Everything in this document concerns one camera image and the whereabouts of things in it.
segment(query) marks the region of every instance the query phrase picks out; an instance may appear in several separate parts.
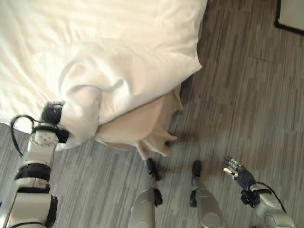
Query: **wire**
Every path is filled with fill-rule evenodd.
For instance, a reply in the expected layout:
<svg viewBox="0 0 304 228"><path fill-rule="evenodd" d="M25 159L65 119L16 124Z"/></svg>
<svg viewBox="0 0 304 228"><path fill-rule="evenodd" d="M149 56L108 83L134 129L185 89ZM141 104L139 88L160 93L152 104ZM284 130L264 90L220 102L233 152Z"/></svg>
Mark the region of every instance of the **wire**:
<svg viewBox="0 0 304 228"><path fill-rule="evenodd" d="M29 116L29 115L17 115L15 116L11 122L10 122L10 135L11 135L11 138L12 138L12 141L13 141L13 144L17 150L17 152L19 153L19 155L22 157L23 156L23 153L20 151L20 148L18 146L18 143L17 143L17 140L16 140L16 137L15 137L15 133L14 133L14 125L15 125L15 122L20 119L20 118L27 118L29 119L31 122L32 122L32 130L34 129L34 124L35 122L36 123L42 123L42 124L49 124L49 125L52 125L53 127L55 127L56 129L58 129L58 127L52 123L47 123L47 122L44 122L44 121L39 121L39 120L35 120L33 117Z"/></svg>
<svg viewBox="0 0 304 228"><path fill-rule="evenodd" d="M267 184L262 183L262 182L254 182L254 183L250 184L250 185L248 186L248 188L250 188L250 186L253 185L253 184L260 184L260 185L263 185L263 186L267 187L269 190L271 190L271 192L275 195L276 199L277 199L277 200L279 201L279 203L281 204L282 210L283 210L285 213L287 213L287 211L286 211L286 209L285 209L283 203L281 202L280 198L277 196L276 192L275 192L270 186L268 186Z"/></svg>

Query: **mattress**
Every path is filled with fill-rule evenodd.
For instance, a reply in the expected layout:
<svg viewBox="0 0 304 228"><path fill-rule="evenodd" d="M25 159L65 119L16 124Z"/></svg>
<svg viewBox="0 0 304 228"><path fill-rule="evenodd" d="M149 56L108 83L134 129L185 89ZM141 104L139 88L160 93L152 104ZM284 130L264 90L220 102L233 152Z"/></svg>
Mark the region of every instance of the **mattress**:
<svg viewBox="0 0 304 228"><path fill-rule="evenodd" d="M0 121L63 101L79 143L198 71L206 0L0 1ZM28 132L28 125L17 125Z"/></svg>

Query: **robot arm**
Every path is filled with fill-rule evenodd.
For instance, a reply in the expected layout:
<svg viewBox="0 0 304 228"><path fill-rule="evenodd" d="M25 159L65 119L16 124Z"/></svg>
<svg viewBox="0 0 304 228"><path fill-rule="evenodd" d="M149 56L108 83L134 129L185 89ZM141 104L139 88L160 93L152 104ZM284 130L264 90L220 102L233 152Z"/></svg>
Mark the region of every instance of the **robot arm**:
<svg viewBox="0 0 304 228"><path fill-rule="evenodd" d="M67 139L61 138L60 131L42 123L30 136L23 164L0 207L0 228L49 228L54 224L58 200L49 194L49 180L55 147Z"/></svg>
<svg viewBox="0 0 304 228"><path fill-rule="evenodd" d="M229 156L225 158L224 166L224 172L243 188L241 197L243 203L254 208L258 216L263 219L266 227L295 228L294 222L270 187L256 182L248 170ZM268 189L261 189L258 184L263 184Z"/></svg>

